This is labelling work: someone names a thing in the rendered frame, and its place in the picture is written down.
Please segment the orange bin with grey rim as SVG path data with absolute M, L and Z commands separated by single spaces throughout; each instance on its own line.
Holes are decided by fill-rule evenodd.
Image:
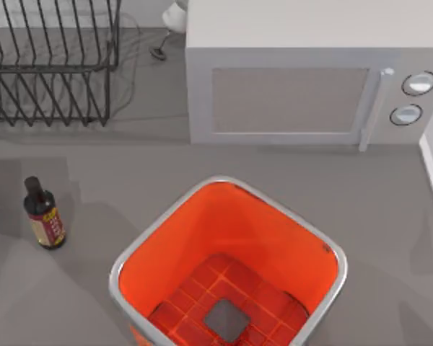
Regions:
M 307 346 L 347 275 L 330 237 L 215 176 L 119 255 L 108 287 L 136 346 Z

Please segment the microwave door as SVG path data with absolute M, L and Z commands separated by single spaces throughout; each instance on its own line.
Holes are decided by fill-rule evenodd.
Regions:
M 193 143 L 356 145 L 390 53 L 365 48 L 188 48 Z

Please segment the pale microwave oven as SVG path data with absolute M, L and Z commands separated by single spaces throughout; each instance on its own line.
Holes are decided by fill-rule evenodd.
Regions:
M 369 145 L 416 144 L 433 118 L 433 90 L 403 93 L 407 76 L 433 73 L 433 0 L 190 0 L 188 48 L 365 48 L 393 57 L 395 70 Z M 418 105 L 414 124 L 391 112 Z

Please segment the white lamp with dark base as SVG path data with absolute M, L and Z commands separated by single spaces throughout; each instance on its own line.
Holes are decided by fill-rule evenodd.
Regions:
M 188 2 L 189 0 L 174 0 L 173 4 L 163 12 L 162 21 L 167 28 L 167 32 L 158 46 L 149 48 L 151 56 L 158 61 L 165 61 L 167 59 L 166 53 L 164 52 L 164 46 L 167 40 L 173 34 L 184 35 L 186 33 Z

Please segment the dark brown labelled bottle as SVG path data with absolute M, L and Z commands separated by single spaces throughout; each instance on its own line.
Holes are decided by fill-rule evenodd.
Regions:
M 39 245 L 45 249 L 61 247 L 66 241 L 66 230 L 53 193 L 45 190 L 35 176 L 26 178 L 24 184 L 27 194 L 23 205 Z

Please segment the microwave knob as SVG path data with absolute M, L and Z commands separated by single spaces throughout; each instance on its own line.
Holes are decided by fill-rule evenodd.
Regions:
M 418 105 L 410 104 L 395 108 L 390 114 L 390 121 L 396 126 L 408 126 L 416 123 L 423 115 Z
M 433 73 L 423 71 L 418 74 L 411 74 L 405 78 L 401 89 L 404 94 L 412 97 L 427 94 L 433 90 Z

